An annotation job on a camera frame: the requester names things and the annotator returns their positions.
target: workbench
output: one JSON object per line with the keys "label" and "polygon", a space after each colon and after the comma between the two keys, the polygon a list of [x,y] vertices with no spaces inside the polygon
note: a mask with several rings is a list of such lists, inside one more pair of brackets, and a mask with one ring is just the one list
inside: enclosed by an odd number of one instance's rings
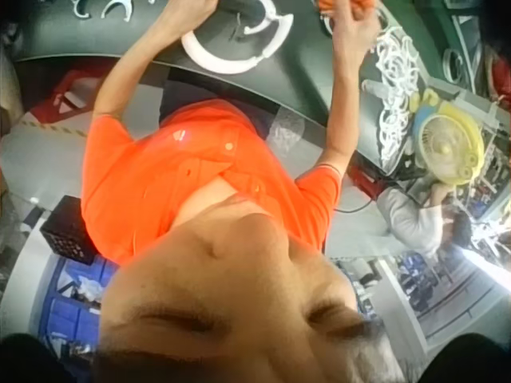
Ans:
{"label": "workbench", "polygon": [[[125,22],[122,6],[111,10],[105,19],[101,18],[107,1],[83,1],[83,11],[92,16],[85,20],[74,16],[70,0],[20,2],[23,14],[20,36],[12,53],[15,61],[68,56],[119,57],[156,20],[166,4],[164,0],[156,0],[154,5],[147,0],[133,0],[133,16],[130,22]],[[423,57],[421,88],[429,76],[443,78],[442,57],[436,46],[438,41],[433,40],[412,1],[384,0],[384,3],[392,22],[404,27]],[[275,5],[280,14],[294,14],[291,33],[276,54],[247,73],[210,73],[190,60],[179,44],[163,51],[154,62],[247,89],[325,126],[333,81],[331,37],[311,0],[275,0]],[[263,7],[256,0],[220,0],[219,9],[196,31],[206,49],[227,59],[243,59],[260,53],[261,47],[273,35],[274,27],[241,40],[232,38],[238,12],[245,25],[255,25],[263,17]],[[369,55],[361,68],[361,80],[380,81],[374,63],[375,57]],[[381,111],[382,102],[378,98],[362,94],[358,152],[379,167],[377,121]]]}

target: orange shirt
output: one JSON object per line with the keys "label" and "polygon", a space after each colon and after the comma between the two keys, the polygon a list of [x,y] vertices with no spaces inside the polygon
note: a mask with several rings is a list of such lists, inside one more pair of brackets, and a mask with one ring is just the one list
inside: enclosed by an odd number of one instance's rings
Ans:
{"label": "orange shirt", "polygon": [[120,121],[97,118],[83,171],[87,231],[103,256],[125,263],[167,232],[181,204],[217,176],[321,248],[339,201],[339,174],[318,167],[292,180],[250,120],[221,100],[179,109],[138,141]]}

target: pile of white plastic parts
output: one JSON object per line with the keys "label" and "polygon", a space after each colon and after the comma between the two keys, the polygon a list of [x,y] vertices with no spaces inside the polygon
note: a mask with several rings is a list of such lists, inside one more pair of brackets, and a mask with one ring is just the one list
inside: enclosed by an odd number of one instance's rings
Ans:
{"label": "pile of white plastic parts", "polygon": [[374,51],[376,67],[386,87],[382,97],[383,111],[379,117],[381,158],[385,168],[401,147],[410,119],[409,102],[418,91],[418,54],[412,39],[400,26],[386,28],[378,36]]}

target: hand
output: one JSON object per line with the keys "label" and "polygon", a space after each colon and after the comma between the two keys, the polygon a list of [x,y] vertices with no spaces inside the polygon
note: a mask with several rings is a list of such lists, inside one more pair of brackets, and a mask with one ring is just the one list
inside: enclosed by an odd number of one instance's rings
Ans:
{"label": "hand", "polygon": [[431,206],[441,205],[443,200],[454,191],[454,186],[438,182],[431,187]]}
{"label": "hand", "polygon": [[169,0],[153,24],[153,36],[164,46],[198,28],[216,10],[218,0]]}
{"label": "hand", "polygon": [[361,8],[350,0],[335,0],[334,43],[335,75],[358,78],[360,65],[381,29],[375,8]]}

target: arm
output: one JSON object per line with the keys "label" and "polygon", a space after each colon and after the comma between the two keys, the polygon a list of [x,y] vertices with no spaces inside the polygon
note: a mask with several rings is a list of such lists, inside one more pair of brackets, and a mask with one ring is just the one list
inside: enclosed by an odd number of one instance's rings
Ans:
{"label": "arm", "polygon": [[172,0],[160,17],[113,67],[101,87],[93,119],[121,119],[135,87],[153,58],[181,36],[202,24],[215,10],[217,0]]}
{"label": "arm", "polygon": [[374,9],[352,10],[348,0],[336,0],[334,44],[334,88],[327,125],[327,144],[317,165],[347,169],[358,143],[358,71],[380,26]]}

